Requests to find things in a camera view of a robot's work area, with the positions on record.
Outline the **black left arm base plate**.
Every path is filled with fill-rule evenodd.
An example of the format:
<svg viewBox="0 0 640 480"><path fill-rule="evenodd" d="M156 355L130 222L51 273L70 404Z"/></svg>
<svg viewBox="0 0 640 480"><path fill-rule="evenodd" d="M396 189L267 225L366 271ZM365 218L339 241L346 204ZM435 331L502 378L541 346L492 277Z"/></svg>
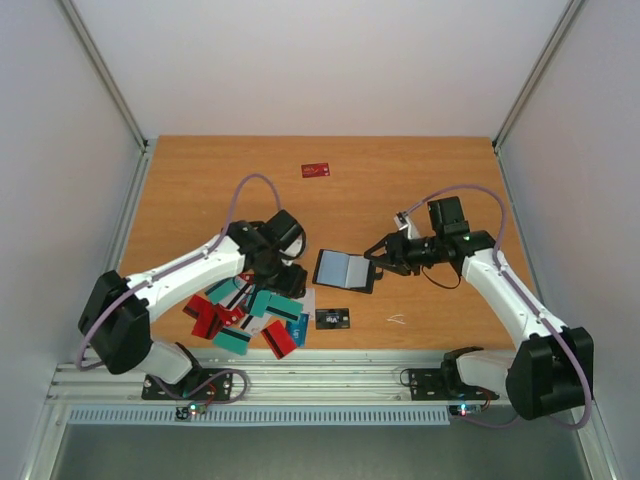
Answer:
<svg viewBox="0 0 640 480"><path fill-rule="evenodd" d="M230 399L232 386L233 374L229 370L219 368L200 369L197 373L188 374L176 384L159 385L153 376L146 375L141 398L146 401L225 401Z"/></svg>

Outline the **red card with black stripe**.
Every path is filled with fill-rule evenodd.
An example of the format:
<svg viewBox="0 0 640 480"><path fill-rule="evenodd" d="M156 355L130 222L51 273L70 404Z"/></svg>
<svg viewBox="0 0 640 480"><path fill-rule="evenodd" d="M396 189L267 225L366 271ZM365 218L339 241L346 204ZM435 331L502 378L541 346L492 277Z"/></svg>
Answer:
<svg viewBox="0 0 640 480"><path fill-rule="evenodd" d="M295 341L280 321L270 323L261 331L261 335L278 360L297 349Z"/></svg>

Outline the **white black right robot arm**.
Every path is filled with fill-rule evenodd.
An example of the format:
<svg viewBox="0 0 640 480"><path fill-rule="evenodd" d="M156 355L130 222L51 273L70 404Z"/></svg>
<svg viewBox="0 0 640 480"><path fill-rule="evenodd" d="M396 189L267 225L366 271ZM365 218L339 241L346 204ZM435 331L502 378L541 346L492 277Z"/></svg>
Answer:
<svg viewBox="0 0 640 480"><path fill-rule="evenodd" d="M499 237L474 231L458 197L426 201L432 235L414 232L409 212L397 216L397 230L365 251L377 268L401 276L448 264L489 305L509 334L515 352L498 355L480 347L446 353L441 383L459 397L484 388L509 400L525 420L580 407L578 427L593 406L594 342L583 327L570 328L552 314L519 279L500 250Z"/></svg>

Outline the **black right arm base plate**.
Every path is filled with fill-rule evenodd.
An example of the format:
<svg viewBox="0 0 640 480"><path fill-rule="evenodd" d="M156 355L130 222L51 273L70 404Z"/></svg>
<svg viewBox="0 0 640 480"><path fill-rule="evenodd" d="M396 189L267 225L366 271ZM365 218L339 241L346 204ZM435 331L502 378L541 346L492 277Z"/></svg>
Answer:
<svg viewBox="0 0 640 480"><path fill-rule="evenodd" d="M401 378L406 380L413 401L485 401L499 396L479 387L450 379L440 368L406 369Z"/></svg>

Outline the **black leather card holder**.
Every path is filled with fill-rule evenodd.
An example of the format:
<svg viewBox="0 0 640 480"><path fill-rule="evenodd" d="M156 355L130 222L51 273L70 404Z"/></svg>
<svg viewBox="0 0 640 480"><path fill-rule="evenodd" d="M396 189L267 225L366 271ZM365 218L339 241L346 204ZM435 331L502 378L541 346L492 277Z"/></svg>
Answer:
<svg viewBox="0 0 640 480"><path fill-rule="evenodd" d="M312 283L330 288L372 294L374 284L383 278L370 260L362 255L320 249Z"/></svg>

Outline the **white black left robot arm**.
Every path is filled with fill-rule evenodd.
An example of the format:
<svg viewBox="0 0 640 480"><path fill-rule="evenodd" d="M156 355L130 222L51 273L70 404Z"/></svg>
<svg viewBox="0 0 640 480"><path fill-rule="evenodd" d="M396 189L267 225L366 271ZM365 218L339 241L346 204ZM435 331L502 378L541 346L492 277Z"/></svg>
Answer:
<svg viewBox="0 0 640 480"><path fill-rule="evenodd" d="M139 370L177 397L192 397L201 386L200 366L185 348L153 339L152 323L191 295L245 272L267 291L301 297L307 272L290 249L305 240L302 225L281 210L265 222L231 222L204 245L145 272L108 271L96 280L78 322L81 347L92 348L95 365L112 375Z"/></svg>

